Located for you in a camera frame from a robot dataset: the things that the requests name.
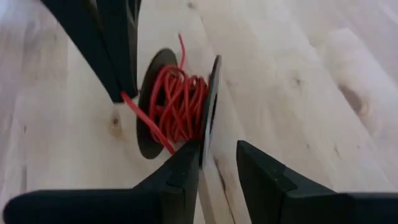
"black spool flange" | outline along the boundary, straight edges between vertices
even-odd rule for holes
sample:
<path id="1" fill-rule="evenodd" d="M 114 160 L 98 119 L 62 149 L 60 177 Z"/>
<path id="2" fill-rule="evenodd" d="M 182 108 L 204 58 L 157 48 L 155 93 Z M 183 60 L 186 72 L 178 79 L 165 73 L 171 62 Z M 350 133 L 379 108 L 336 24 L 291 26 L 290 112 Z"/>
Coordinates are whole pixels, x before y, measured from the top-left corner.
<path id="1" fill-rule="evenodd" d="M 152 62 L 145 74 L 138 102 L 138 107 L 140 107 L 145 114 L 149 114 L 150 95 L 155 85 L 157 75 L 159 74 L 160 69 L 165 65 L 177 65 L 177 58 L 170 49 L 160 50 L 152 59 Z M 165 93 L 160 91 L 157 99 L 158 104 L 161 105 L 164 103 Z M 156 158 L 163 149 L 162 144 L 153 140 L 148 125 L 139 118 L 137 118 L 137 141 L 141 154 L 147 159 Z"/>
<path id="2" fill-rule="evenodd" d="M 221 74 L 221 56 L 217 55 L 213 69 L 210 73 L 208 89 L 209 93 L 207 98 L 205 99 L 205 104 L 203 105 L 203 141 L 201 142 L 200 150 L 201 150 L 201 158 L 200 165 L 203 167 L 205 165 L 205 161 L 208 157 L 208 152 L 210 149 L 210 141 L 211 141 L 211 132 L 213 130 L 213 121 L 216 113 L 217 106 L 217 97 L 218 97 L 218 86 L 220 83 L 220 74 Z"/>

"red wire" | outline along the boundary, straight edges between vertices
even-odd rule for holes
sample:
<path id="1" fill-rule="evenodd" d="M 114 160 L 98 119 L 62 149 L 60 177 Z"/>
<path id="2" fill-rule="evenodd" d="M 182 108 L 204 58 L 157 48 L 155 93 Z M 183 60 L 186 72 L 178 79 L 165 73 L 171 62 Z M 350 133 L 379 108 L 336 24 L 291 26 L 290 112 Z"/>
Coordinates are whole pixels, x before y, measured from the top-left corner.
<path id="1" fill-rule="evenodd" d="M 163 144 L 171 154 L 175 150 L 169 141 L 176 143 L 202 138 L 201 112 L 208 92 L 203 77 L 189 77 L 182 69 L 185 46 L 181 34 L 178 38 L 182 50 L 180 65 L 166 65 L 160 70 L 150 96 L 149 114 L 135 105 L 126 92 L 121 92 L 124 102 L 148 125 L 152 138 Z M 157 104 L 160 91 L 165 93 L 164 105 Z"/>

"wood grain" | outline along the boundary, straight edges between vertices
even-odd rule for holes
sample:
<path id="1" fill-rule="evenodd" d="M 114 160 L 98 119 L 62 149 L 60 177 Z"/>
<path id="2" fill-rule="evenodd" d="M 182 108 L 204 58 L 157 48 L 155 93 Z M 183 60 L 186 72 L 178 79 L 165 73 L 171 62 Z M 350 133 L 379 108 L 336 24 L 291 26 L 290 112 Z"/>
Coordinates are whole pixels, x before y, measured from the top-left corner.
<path id="1" fill-rule="evenodd" d="M 397 5 L 311 1 L 143 1 L 139 85 L 156 51 L 169 47 L 180 56 L 179 32 L 190 73 L 206 76 L 215 55 L 223 57 L 195 223 L 249 223 L 235 161 L 240 139 L 333 190 L 397 190 L 398 177 L 386 171 L 393 161 L 383 159 L 314 48 L 332 29 L 360 30 L 359 38 L 394 77 Z M 0 1 L 0 48 L 1 206 L 37 189 L 129 188 L 169 157 L 165 151 L 152 161 L 140 155 L 135 115 L 110 102 L 40 1 Z"/>
<path id="2" fill-rule="evenodd" d="M 398 87 L 349 30 L 329 33 L 319 53 L 336 84 L 377 145 L 387 178 L 398 186 Z"/>

